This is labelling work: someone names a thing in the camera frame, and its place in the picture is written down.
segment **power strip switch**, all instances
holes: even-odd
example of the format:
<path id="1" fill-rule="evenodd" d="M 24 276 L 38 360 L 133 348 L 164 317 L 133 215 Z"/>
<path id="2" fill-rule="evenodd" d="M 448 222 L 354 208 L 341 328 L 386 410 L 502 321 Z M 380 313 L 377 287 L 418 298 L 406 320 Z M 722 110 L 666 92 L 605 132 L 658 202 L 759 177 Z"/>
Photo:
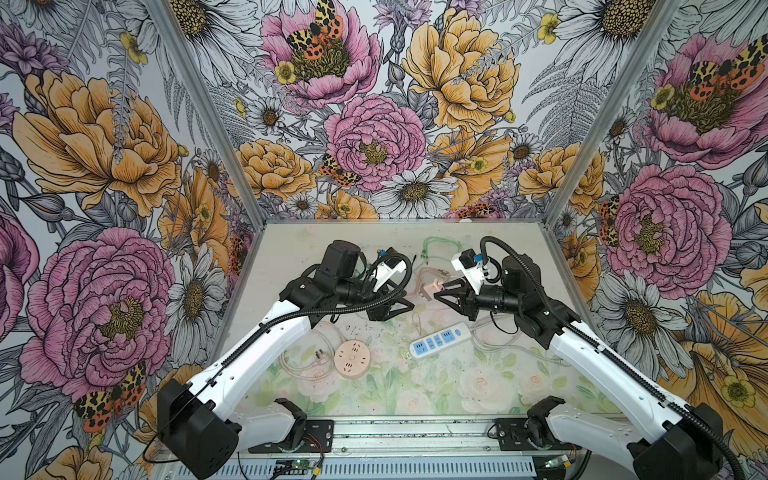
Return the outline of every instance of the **power strip switch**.
<path id="1" fill-rule="evenodd" d="M 457 323 L 450 328 L 416 340 L 411 343 L 409 351 L 412 358 L 423 359 L 471 338 L 472 332 L 469 331 L 469 327 L 465 323 Z"/>

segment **floral wallpaper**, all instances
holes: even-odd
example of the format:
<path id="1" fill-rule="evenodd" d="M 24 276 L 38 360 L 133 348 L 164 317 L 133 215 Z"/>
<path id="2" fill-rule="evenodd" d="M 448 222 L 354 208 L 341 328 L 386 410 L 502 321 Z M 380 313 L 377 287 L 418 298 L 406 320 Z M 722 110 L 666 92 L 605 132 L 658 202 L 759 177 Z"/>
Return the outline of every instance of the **floral wallpaper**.
<path id="1" fill-rule="evenodd" d="M 713 406 L 750 478 L 768 478 L 767 12 L 681 3 L 580 183 L 596 201 L 577 190 L 552 226 L 600 334 Z"/>
<path id="2" fill-rule="evenodd" d="M 0 2 L 8 478 L 148 478 L 157 390 L 202 370 L 254 241 L 134 8 Z"/>
<path id="3" fill-rule="evenodd" d="M 654 3 L 170 1 L 265 217 L 350 220 L 542 217 Z"/>

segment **white power strip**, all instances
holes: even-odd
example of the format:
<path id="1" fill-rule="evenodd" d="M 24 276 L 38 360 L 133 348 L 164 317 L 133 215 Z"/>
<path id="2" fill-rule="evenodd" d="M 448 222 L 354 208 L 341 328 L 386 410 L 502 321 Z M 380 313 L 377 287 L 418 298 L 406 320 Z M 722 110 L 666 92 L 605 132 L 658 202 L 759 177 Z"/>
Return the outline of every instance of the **white power strip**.
<path id="1" fill-rule="evenodd" d="M 423 359 L 435 353 L 443 352 L 458 343 L 472 338 L 472 332 L 465 323 L 456 323 L 454 326 L 434 332 L 422 339 L 411 343 L 408 350 L 414 359 Z"/>

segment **black mounting plate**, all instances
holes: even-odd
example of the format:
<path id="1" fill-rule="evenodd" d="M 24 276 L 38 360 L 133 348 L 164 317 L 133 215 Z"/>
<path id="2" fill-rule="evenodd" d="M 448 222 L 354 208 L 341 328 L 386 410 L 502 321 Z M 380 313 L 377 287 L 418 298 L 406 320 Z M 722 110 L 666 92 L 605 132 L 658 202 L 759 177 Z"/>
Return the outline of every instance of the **black mounting plate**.
<path id="1" fill-rule="evenodd" d="M 329 453 L 333 447 L 333 420 L 306 420 L 306 431 L 315 437 L 320 446 L 323 447 L 323 453 Z M 274 443 L 264 443 L 248 449 L 249 453 L 286 453 Z M 299 447 L 290 453 L 317 453 L 317 447 L 306 440 L 302 440 Z"/>
<path id="2" fill-rule="evenodd" d="M 528 421 L 522 417 L 507 417 L 495 419 L 496 439 L 498 447 L 502 452 L 540 452 L 545 449 L 539 449 L 528 441 L 528 430 L 525 428 L 525 422 Z M 546 450 L 572 450 L 570 443 L 555 442 L 554 445 Z"/>

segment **orange flower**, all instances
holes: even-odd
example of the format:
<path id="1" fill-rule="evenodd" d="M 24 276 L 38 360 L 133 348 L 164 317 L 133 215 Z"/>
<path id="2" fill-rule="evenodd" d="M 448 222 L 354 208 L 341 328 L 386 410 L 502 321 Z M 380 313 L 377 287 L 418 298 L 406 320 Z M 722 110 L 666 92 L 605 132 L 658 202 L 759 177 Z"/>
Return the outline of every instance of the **orange flower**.
<path id="1" fill-rule="evenodd" d="M 363 197 L 350 195 L 339 190 L 335 195 L 328 196 L 328 204 L 317 207 L 315 218 L 343 218 L 345 220 L 376 220 L 379 215 L 376 209 Z"/>
<path id="2" fill-rule="evenodd" d="M 586 233 L 577 237 L 576 232 L 573 232 L 565 240 L 563 254 L 576 279 L 581 295 L 587 301 L 592 300 L 600 281 L 598 240 L 594 237 L 588 237 Z"/>
<path id="3" fill-rule="evenodd" d="M 118 92 L 106 80 L 92 78 L 86 86 L 66 72 L 58 77 L 46 71 L 42 81 L 29 75 L 26 86 L 48 116 L 16 113 L 13 138 L 41 177 L 36 182 L 43 191 L 90 194 L 84 209 L 98 204 L 107 189 L 120 191 L 136 202 L 139 215 L 149 217 L 181 185 L 178 146 L 148 98 L 131 92 L 131 121 L 118 162 L 112 116 Z"/>
<path id="4" fill-rule="evenodd" d="M 226 273 L 229 270 L 229 226 L 223 202 L 214 195 L 214 181 L 195 167 L 192 181 L 184 184 L 184 194 L 168 197 L 157 219 L 161 246 L 172 253 L 196 256 L 203 244 L 214 251 L 214 260 Z"/>
<path id="5" fill-rule="evenodd" d="M 79 447 L 69 447 L 28 480 L 109 480 L 111 463 L 112 454 L 102 453 L 98 447 L 90 449 L 87 455 Z"/>
<path id="6" fill-rule="evenodd" d="M 160 392 L 171 379 L 174 379 L 183 385 L 202 371 L 203 367 L 200 365 L 182 365 L 179 369 L 171 370 L 170 373 L 160 381 L 160 385 L 157 386 L 157 391 Z M 144 420 L 144 425 L 134 432 L 134 438 L 141 443 L 149 443 L 149 441 L 152 440 L 152 437 L 154 437 L 154 434 L 157 433 L 157 393 L 141 404 L 141 408 L 139 408 L 139 418 Z M 149 446 L 149 449 L 147 449 L 147 458 L 152 459 L 160 448 L 161 444 L 156 440 Z M 152 475 L 154 464 L 146 463 L 141 456 L 139 456 L 136 463 L 144 467 L 147 471 L 147 475 Z"/>
<path id="7" fill-rule="evenodd" d="M 688 317 L 695 323 L 693 340 L 680 341 L 694 369 L 681 379 L 669 372 L 659 384 L 691 405 L 705 402 L 733 430 L 731 448 L 755 458 L 768 445 L 768 324 L 735 295 L 700 291 Z"/>
<path id="8" fill-rule="evenodd" d="M 440 32 L 425 23 L 413 32 L 402 67 L 414 77 L 416 93 L 432 91 L 437 98 L 435 124 L 451 129 L 462 126 L 485 131 L 509 111 L 509 103 L 520 75 L 520 64 L 509 52 L 503 62 L 484 71 L 467 74 L 467 69 L 483 61 L 483 55 L 499 55 L 498 34 L 481 30 L 480 21 L 466 11 L 450 8 L 443 15 Z"/>
<path id="9" fill-rule="evenodd" d="M 443 174 L 458 179 L 458 189 L 451 192 L 451 210 L 474 204 L 491 191 L 491 182 L 498 185 L 504 180 L 504 160 L 511 141 L 507 136 L 494 140 L 492 135 L 475 139 L 471 131 L 461 127 L 438 135 L 428 150 L 452 162 Z"/>
<path id="10" fill-rule="evenodd" d="M 242 144 L 237 160 L 256 198 L 266 192 L 288 200 L 291 195 L 308 192 L 316 186 L 312 164 L 280 142 L 257 140 Z M 227 189 L 233 197 L 240 198 L 231 178 Z"/>
<path id="11" fill-rule="evenodd" d="M 520 174 L 520 194 L 541 198 L 549 192 L 557 191 L 576 160 L 580 146 L 581 143 L 575 143 L 566 148 L 555 147 L 533 157 L 536 168 L 529 168 Z M 605 155 L 597 152 L 571 195 L 570 203 L 580 215 L 588 214 L 597 206 L 597 200 L 603 194 L 604 167 Z"/>

